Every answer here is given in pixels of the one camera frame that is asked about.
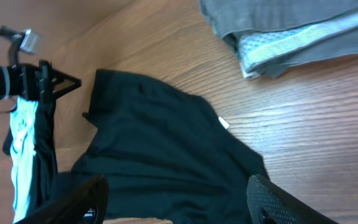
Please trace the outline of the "black t-shirt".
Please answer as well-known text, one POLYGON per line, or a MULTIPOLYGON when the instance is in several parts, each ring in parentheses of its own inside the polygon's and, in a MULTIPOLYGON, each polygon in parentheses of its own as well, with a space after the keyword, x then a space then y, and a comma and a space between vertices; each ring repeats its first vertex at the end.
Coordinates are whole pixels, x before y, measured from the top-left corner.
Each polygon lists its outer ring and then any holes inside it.
POLYGON ((85 114, 97 132, 67 173, 57 169, 56 104, 38 103, 26 217, 101 174, 108 220, 250 223, 247 183, 267 173, 263 159, 227 131, 204 98, 145 75, 98 70, 85 114))

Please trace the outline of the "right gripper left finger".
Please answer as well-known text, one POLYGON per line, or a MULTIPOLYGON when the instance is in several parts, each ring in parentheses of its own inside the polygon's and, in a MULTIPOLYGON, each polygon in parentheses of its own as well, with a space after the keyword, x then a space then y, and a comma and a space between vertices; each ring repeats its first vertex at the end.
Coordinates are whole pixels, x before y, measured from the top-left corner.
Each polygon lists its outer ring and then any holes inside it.
POLYGON ((18 221, 18 224, 102 224, 108 207, 109 185, 96 175, 80 188, 18 221))

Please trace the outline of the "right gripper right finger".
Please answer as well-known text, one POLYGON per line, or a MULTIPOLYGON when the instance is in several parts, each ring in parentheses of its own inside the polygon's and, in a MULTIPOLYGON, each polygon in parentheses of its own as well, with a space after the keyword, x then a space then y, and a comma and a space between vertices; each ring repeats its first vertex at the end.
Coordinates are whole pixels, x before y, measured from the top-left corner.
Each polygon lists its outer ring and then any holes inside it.
POLYGON ((247 206, 253 224, 337 224, 261 175, 249 178, 247 206))

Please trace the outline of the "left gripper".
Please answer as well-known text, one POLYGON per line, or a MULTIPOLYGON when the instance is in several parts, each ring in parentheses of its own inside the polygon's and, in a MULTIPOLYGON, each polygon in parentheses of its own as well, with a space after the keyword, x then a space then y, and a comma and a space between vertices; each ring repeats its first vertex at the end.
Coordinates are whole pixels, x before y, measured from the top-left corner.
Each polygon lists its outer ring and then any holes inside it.
POLYGON ((0 100, 19 96, 29 101, 53 101, 79 88, 81 80, 53 70, 41 60, 39 66, 0 66, 0 100))

